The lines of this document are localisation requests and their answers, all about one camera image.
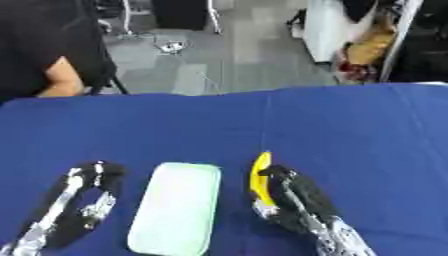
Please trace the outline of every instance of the black shirt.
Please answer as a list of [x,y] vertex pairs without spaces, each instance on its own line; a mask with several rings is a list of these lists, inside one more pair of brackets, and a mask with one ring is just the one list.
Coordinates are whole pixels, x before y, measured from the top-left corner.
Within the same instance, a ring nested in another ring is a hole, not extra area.
[[61,40],[24,0],[0,0],[0,103],[46,89],[45,71],[63,56]]

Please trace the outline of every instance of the blue tablecloth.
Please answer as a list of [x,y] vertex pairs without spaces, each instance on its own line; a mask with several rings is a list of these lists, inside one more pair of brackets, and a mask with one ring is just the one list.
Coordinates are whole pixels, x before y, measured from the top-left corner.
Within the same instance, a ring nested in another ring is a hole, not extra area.
[[378,255],[448,254],[448,88],[322,87],[225,96],[18,100],[0,108],[0,243],[70,167],[130,170],[98,230],[54,255],[134,255],[126,237],[154,167],[222,167],[209,255],[314,255],[259,220],[245,175],[263,150],[313,177]]

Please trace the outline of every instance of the person's arm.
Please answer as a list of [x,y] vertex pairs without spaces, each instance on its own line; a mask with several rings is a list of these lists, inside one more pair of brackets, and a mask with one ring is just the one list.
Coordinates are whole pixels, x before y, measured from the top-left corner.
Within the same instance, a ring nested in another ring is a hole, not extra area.
[[50,85],[39,97],[69,97],[80,95],[83,91],[81,79],[65,57],[60,57],[45,74]]
[[67,97],[81,94],[81,79],[65,56],[63,31],[44,17],[35,6],[9,1],[7,18],[15,47],[48,78],[48,86],[36,96]]

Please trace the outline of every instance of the gray carpet floor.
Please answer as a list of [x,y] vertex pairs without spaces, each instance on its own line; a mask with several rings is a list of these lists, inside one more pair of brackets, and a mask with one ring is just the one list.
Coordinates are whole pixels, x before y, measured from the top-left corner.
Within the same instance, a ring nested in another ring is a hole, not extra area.
[[[223,35],[153,30],[151,16],[137,16],[133,29],[151,31],[140,38],[107,38],[119,77],[132,93],[216,93],[269,90],[291,86],[333,85],[322,66],[313,64],[303,42],[293,39],[285,22],[306,0],[236,0],[220,11]],[[185,42],[178,56],[154,47]]]

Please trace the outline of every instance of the white tray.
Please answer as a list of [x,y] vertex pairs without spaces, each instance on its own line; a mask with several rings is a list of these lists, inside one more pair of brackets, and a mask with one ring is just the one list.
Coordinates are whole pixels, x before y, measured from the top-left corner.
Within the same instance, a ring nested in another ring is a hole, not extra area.
[[141,254],[199,256],[210,244],[221,172],[213,165],[156,168],[128,235]]

